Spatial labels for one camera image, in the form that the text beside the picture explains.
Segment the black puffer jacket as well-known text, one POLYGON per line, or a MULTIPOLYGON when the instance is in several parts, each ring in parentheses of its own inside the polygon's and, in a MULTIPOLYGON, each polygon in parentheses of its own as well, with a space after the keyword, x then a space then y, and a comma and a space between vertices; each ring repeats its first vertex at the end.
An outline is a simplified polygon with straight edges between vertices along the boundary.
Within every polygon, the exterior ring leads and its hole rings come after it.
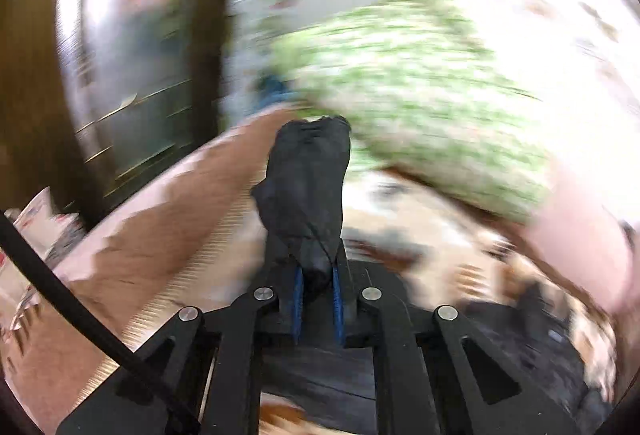
MULTIPOLYGON (((265 178, 252 191, 267 236, 302 267, 305 307, 332 295, 342 239, 342 191, 350 129, 342 118, 286 123, 265 178)), ((349 348, 369 348, 378 430, 383 434, 594 434, 611 405, 585 378, 541 282, 501 259, 488 295, 482 273, 451 275, 459 299, 430 309, 410 302, 397 273, 347 258, 357 296, 349 348)))

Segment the leaf-patterned beige blanket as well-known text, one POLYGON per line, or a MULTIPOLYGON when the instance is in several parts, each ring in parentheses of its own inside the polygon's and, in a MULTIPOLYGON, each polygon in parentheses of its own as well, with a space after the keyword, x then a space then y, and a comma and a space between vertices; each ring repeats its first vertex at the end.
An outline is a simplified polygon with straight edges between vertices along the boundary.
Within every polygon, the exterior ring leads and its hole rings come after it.
MULTIPOLYGON (((250 187, 292 117, 274 108, 248 119, 93 229, 60 265, 80 302, 130 345, 188 302, 205 311, 228 304, 260 264, 266 233, 250 187)), ((416 304, 512 306, 539 285, 570 345, 543 349, 534 376, 586 431, 610 412, 616 348, 608 316, 527 257, 497 259, 498 233, 430 187, 354 161, 344 206, 347 244, 400 273, 416 304)), ((2 357, 17 397, 48 434, 88 392, 104 359, 44 302, 27 308, 2 357)))

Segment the green checkered pillow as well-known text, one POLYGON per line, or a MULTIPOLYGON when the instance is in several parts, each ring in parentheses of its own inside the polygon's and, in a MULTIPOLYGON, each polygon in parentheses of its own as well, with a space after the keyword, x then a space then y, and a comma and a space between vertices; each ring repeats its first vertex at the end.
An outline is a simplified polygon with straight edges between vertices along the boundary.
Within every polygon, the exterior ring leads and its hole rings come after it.
POLYGON ((279 36, 271 59, 300 102, 451 197, 525 223, 552 187, 540 100, 454 0, 376 0, 279 36))

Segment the white paper bag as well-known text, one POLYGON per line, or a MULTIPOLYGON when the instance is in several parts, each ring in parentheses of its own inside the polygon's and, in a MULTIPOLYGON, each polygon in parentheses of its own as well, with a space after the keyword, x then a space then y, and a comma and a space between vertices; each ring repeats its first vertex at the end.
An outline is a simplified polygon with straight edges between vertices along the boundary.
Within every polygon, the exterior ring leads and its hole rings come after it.
MULTIPOLYGON (((51 269, 55 269, 86 234, 78 213, 64 214, 56 210, 49 187, 35 195, 23 210, 7 210, 6 217, 51 269)), ((23 355, 29 330, 39 317, 37 291, 9 256, 1 252, 2 341, 23 355)))

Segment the pink bolster cushion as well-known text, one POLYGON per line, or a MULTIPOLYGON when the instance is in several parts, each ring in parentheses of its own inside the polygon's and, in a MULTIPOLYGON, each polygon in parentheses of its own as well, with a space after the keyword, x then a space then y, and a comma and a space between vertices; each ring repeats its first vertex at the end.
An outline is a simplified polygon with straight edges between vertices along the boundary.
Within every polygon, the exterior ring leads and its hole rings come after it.
POLYGON ((560 177, 523 237, 541 261, 618 313, 639 302, 639 253, 589 189, 560 177))

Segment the glass panel door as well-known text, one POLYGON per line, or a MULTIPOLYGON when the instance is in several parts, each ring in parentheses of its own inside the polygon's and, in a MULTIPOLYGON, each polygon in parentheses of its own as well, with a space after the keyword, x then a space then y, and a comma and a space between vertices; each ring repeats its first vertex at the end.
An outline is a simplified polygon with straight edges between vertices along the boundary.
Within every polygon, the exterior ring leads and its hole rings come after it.
POLYGON ((82 164, 111 207, 216 130, 196 62, 196 0, 56 0, 82 164))

